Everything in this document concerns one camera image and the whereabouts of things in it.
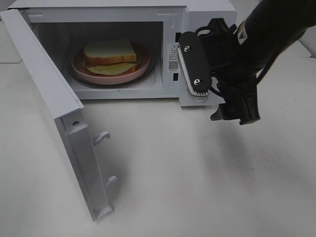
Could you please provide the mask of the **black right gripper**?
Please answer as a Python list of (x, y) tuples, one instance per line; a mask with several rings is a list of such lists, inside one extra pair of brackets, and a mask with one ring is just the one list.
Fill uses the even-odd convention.
[(240, 102), (239, 111), (232, 103), (219, 104), (210, 116), (212, 121), (236, 120), (240, 125), (260, 120), (257, 88), (254, 83), (258, 72), (258, 19), (247, 18), (239, 26), (228, 27), (222, 18), (213, 18), (207, 26), (195, 31), (206, 54), (211, 77), (216, 77), (219, 90), (214, 93)]

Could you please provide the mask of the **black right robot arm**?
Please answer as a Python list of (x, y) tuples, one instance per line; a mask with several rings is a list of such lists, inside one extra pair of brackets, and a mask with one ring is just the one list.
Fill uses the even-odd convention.
[(262, 0), (239, 25), (213, 19), (208, 34), (198, 36), (210, 74), (217, 79), (211, 91), (224, 103), (211, 120), (260, 119), (257, 84), (277, 57), (316, 24), (313, 0)]

